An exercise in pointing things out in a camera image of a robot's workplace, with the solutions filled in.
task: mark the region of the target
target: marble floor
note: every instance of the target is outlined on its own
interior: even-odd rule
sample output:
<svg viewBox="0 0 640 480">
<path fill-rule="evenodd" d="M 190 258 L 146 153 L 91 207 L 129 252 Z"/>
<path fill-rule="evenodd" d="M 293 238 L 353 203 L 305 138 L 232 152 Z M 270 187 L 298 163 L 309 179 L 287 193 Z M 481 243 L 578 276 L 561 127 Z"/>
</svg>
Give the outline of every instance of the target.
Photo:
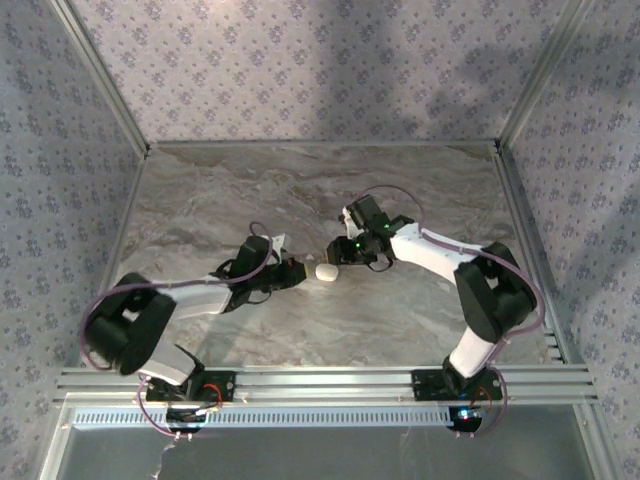
<svg viewBox="0 0 640 480">
<path fill-rule="evenodd" d="M 412 191 L 427 227 L 465 242 L 499 240 L 521 258 L 505 200 L 484 152 L 447 147 L 195 147 L 152 150 L 118 278 L 205 275 L 235 257 L 252 220 L 287 233 L 293 253 L 320 259 L 344 230 L 342 207 L 366 187 Z M 378 190 L 391 216 L 418 218 L 400 192 Z M 436 365 L 465 328 L 456 289 L 419 267 L 375 274 L 342 268 L 259 306 L 174 321 L 166 338 L 209 366 Z M 541 331 L 514 339 L 501 363 L 545 361 Z"/>
</svg>

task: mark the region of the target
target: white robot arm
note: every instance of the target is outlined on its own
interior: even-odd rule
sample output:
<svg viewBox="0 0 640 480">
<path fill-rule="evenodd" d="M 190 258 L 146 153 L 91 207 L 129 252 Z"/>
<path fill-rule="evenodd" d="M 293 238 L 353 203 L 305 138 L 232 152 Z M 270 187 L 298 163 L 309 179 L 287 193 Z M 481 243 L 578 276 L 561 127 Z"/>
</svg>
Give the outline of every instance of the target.
<svg viewBox="0 0 640 480">
<path fill-rule="evenodd" d="M 138 273 L 129 273 L 118 286 L 133 288 L 98 304 L 86 324 L 86 342 L 120 374 L 149 376 L 173 387 L 178 398 L 197 400 L 206 378 L 204 367 L 189 352 L 163 338 L 168 322 L 231 312 L 248 303 L 252 292 L 271 294 L 299 284 L 306 278 L 305 268 L 287 253 L 286 244 L 286 235 L 279 235 L 273 238 L 269 250 L 266 237 L 252 235 L 235 259 L 181 288 L 166 288 L 171 285 L 166 281 L 165 288 L 136 288 L 151 282 Z M 246 281 L 222 283 L 248 276 L 266 256 L 269 260 L 256 275 Z"/>
<path fill-rule="evenodd" d="M 329 245 L 329 263 L 369 265 L 384 255 L 390 265 L 395 260 L 414 263 L 456 285 L 468 327 L 443 364 L 445 382 L 452 392 L 464 390 L 483 371 L 507 331 L 536 308 L 533 292 L 517 275 L 481 255 L 466 253 L 485 251 L 517 266 L 509 249 L 500 243 L 485 248 L 425 228 L 420 231 L 408 217 L 389 219 L 369 195 L 345 207 L 341 220 L 347 235 Z M 491 287 L 488 279 L 497 279 L 497 286 Z"/>
</svg>

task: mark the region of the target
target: enclosure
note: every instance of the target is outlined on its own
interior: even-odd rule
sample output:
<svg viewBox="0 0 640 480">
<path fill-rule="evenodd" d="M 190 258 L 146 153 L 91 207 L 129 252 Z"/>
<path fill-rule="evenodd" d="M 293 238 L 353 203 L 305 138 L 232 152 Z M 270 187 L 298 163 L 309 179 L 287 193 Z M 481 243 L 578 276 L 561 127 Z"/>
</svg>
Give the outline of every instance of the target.
<svg viewBox="0 0 640 480">
<path fill-rule="evenodd" d="M 639 478 L 634 2 L 0 8 L 0 478 Z M 320 262 L 376 184 L 434 232 L 504 243 L 541 287 L 543 327 L 498 359 L 491 435 L 456 439 L 446 403 L 415 401 L 411 372 L 465 321 L 455 285 L 402 262 L 171 322 L 237 373 L 212 438 L 172 447 L 137 377 L 80 367 L 82 311 L 125 273 L 202 277 L 254 220 Z"/>
</svg>

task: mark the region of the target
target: small white block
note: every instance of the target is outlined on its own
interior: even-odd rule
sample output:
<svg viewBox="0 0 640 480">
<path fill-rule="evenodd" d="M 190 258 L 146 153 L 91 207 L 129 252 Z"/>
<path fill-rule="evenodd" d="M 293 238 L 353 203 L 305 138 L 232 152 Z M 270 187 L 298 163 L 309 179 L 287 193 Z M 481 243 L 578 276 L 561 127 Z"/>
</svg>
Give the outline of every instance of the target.
<svg viewBox="0 0 640 480">
<path fill-rule="evenodd" d="M 316 277 L 323 282 L 333 282 L 338 278 L 338 267 L 330 263 L 321 263 L 316 267 Z"/>
</svg>

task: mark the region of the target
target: wall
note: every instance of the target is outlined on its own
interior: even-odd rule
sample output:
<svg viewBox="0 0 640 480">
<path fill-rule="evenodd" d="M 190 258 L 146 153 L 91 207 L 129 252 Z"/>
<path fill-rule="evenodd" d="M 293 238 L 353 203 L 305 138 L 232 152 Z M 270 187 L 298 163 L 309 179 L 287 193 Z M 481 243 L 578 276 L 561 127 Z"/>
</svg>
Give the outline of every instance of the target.
<svg viewBox="0 0 640 480">
<path fill-rule="evenodd" d="M 150 142 L 495 138 L 564 5 L 74 3 Z"/>
<path fill-rule="evenodd" d="M 597 3 L 513 148 L 569 336 L 640 478 L 640 6 Z"/>
<path fill-rule="evenodd" d="M 0 4 L 0 478 L 27 475 L 136 155 L 44 0 Z"/>
</svg>

